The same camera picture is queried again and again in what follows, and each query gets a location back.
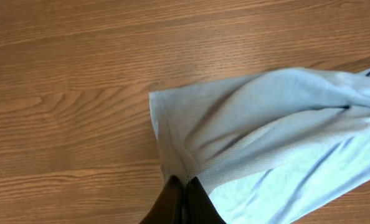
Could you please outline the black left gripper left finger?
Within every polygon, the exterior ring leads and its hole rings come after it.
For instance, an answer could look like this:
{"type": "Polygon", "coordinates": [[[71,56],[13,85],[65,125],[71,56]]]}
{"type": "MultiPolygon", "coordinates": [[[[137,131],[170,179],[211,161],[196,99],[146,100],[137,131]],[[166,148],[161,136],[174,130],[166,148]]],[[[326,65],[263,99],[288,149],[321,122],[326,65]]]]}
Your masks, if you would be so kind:
{"type": "Polygon", "coordinates": [[[180,224],[183,191],[179,178],[172,175],[140,224],[180,224]]]}

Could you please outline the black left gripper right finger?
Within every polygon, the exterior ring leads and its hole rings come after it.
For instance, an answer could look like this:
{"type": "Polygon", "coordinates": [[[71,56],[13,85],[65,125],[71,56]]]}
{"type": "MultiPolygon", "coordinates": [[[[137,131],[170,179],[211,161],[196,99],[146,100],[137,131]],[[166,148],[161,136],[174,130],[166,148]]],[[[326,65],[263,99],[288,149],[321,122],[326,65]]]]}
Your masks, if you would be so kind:
{"type": "Polygon", "coordinates": [[[186,186],[186,203],[189,224],[225,224],[197,177],[186,186]]]}

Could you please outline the light blue t-shirt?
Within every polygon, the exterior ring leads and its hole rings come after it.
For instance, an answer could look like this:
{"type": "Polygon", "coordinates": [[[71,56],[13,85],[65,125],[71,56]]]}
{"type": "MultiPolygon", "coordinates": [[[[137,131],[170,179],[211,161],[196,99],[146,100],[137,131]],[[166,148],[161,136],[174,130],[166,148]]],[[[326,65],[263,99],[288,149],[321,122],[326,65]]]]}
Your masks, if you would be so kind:
{"type": "Polygon", "coordinates": [[[226,223],[291,223],[370,180],[370,69],[285,68],[149,94],[164,183],[226,223]]]}

